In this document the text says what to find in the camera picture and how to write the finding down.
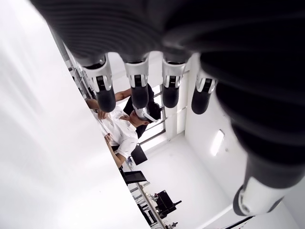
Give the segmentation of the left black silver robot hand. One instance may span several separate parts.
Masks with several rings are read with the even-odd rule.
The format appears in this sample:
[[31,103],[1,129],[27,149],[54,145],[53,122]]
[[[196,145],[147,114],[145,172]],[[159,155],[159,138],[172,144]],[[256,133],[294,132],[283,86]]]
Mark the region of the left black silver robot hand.
[[148,54],[163,53],[163,102],[175,107],[187,61],[200,54],[192,99],[229,115],[247,151],[237,215],[272,211],[305,175],[305,3],[302,0],[34,0],[85,69],[99,106],[115,107],[109,52],[137,108],[148,104]]

